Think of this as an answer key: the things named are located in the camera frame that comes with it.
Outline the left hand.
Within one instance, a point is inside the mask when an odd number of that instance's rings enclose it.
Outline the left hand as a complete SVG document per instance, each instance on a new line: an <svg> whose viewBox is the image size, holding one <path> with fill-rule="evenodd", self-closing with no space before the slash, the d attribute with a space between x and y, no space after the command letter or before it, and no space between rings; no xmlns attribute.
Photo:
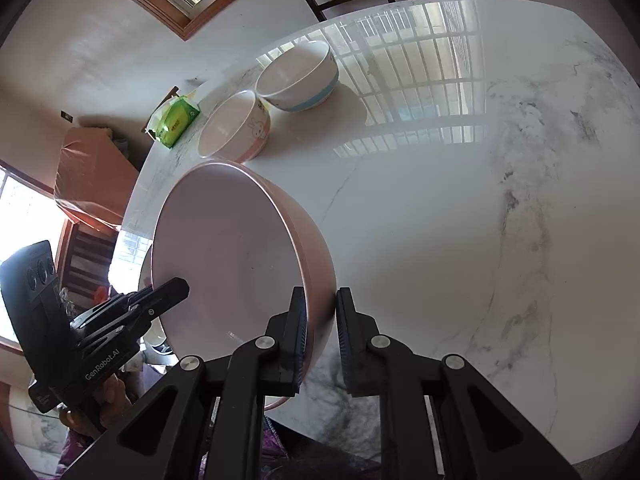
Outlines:
<svg viewBox="0 0 640 480"><path fill-rule="evenodd" d="M93 393L93 397L100 408L99 420L103 428L113 426L131 406L125 383L116 375L108 378ZM70 408L62 408L58 418L64 426L78 434L92 438L98 435L96 427L90 422L85 413L73 411Z"/></svg>

